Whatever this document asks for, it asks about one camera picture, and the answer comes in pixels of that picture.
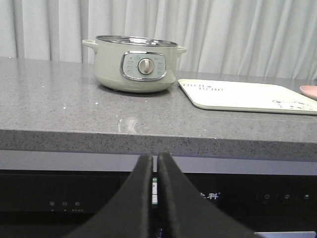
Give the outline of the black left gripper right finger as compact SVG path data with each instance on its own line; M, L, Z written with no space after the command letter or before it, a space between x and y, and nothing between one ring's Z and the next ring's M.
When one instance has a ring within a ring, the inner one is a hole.
M165 238L254 238L254 231L200 195L169 153L160 153L158 208Z

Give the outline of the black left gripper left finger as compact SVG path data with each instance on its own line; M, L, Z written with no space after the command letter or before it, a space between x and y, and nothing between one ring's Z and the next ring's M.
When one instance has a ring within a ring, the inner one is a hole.
M119 191L68 238L147 238L152 205L151 155L139 156Z

